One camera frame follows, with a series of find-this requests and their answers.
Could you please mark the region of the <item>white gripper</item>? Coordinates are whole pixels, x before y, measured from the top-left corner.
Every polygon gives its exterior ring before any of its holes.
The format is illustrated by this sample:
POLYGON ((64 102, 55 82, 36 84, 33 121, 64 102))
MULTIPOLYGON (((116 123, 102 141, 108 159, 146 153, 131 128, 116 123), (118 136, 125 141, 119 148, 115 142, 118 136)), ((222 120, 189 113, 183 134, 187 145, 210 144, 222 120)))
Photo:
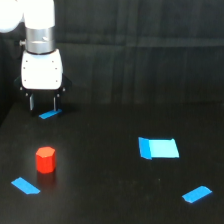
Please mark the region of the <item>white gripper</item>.
MULTIPOLYGON (((35 55, 23 52, 21 75, 14 80, 14 85, 26 92, 33 90, 65 91, 72 82, 63 74, 60 51, 56 49, 49 54, 35 55)), ((60 106, 60 94, 53 97, 54 111, 60 106)), ((34 94, 29 96, 29 111, 34 113, 34 94)))

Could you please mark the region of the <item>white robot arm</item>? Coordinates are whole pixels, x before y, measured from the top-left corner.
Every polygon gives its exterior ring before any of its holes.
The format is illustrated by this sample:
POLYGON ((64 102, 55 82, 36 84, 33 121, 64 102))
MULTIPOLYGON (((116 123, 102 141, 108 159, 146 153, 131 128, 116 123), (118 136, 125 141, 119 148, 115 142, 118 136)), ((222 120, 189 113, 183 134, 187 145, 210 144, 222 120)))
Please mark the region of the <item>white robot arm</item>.
POLYGON ((40 115, 47 119, 59 114, 60 97, 72 82, 63 75, 60 51, 55 44, 54 0, 0 0, 0 33, 9 33, 24 23, 26 38, 21 75, 14 84, 29 98, 30 111, 34 110, 34 91, 54 92, 53 110, 40 115))

